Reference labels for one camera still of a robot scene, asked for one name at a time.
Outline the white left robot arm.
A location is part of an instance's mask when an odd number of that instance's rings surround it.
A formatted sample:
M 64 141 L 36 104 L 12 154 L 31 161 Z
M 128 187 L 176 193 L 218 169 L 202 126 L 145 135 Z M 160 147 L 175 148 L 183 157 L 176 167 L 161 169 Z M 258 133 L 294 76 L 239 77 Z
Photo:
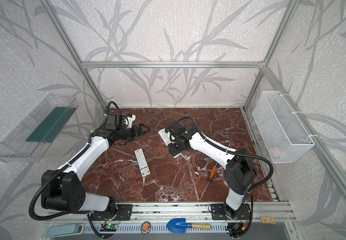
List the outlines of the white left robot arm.
M 29 216 L 46 221 L 67 214 L 102 213 L 116 216 L 118 208 L 113 197 L 90 194 L 84 190 L 82 178 L 98 157 L 120 140 L 131 143 L 148 133 L 146 125 L 135 124 L 136 117 L 107 106 L 100 126 L 88 136 L 85 146 L 56 170 L 42 175 L 42 183 L 29 205 Z

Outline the orange handled screwdriver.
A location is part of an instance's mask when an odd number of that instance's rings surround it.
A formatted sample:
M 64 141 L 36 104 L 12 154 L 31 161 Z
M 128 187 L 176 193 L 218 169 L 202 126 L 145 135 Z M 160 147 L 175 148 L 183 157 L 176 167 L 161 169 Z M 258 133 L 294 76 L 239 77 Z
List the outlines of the orange handled screwdriver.
M 211 170 L 211 173 L 209 174 L 209 176 L 208 176 L 208 178 L 207 178 L 207 180 L 208 180 L 209 182 L 212 182 L 212 181 L 213 181 L 213 178 L 214 178 L 214 176 L 215 176 L 215 174 L 216 174 L 216 171 L 217 171 L 217 169 L 218 169 L 219 166 L 221 166 L 221 165 L 219 164 L 218 161 L 216 161 L 216 164 L 213 166 L 213 168 L 212 168 L 212 170 Z

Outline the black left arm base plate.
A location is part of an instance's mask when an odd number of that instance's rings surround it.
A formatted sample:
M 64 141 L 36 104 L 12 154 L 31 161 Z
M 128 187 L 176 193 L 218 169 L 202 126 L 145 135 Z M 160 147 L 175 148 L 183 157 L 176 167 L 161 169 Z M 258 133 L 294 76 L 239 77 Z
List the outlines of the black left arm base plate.
M 133 205 L 119 204 L 110 209 L 109 212 L 93 212 L 90 214 L 92 221 L 129 221 Z

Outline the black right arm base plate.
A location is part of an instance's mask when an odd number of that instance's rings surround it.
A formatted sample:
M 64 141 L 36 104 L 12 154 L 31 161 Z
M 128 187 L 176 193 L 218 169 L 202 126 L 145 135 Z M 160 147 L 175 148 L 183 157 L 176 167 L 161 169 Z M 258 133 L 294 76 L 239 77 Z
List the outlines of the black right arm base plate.
M 208 207 L 213 220 L 249 220 L 251 208 L 249 204 L 242 204 L 238 210 L 233 210 L 226 204 L 210 204 Z

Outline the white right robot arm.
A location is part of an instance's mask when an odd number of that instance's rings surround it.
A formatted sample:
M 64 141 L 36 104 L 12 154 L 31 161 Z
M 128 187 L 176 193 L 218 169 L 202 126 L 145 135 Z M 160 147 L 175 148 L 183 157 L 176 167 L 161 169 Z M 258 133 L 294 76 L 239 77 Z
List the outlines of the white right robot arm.
M 193 149 L 205 154 L 225 169 L 229 193 L 224 202 L 224 209 L 231 220 L 240 214 L 242 205 L 252 190 L 270 180 L 274 173 L 274 166 L 268 159 L 250 155 L 243 150 L 228 148 L 204 135 L 193 117 L 184 116 L 174 121 L 165 128 L 165 133 L 171 141 L 168 149 L 173 156 Z M 257 176 L 257 169 L 254 159 L 266 163 L 270 168 L 266 177 L 255 184 L 253 182 Z

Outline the white remote control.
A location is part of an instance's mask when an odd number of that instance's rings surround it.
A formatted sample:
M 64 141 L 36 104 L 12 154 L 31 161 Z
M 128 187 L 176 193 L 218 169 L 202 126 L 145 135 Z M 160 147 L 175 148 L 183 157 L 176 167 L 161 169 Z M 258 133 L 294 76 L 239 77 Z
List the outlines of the white remote control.
M 165 129 L 161 129 L 160 131 L 158 131 L 158 133 L 160 137 L 162 138 L 163 142 L 165 143 L 165 145 L 168 147 L 170 154 L 174 156 L 174 158 L 179 157 L 182 153 L 180 153 L 177 149 L 173 148 L 173 145 L 172 145 L 173 142 L 170 140 L 170 136 L 171 136 L 170 133 L 169 132 L 166 133 Z

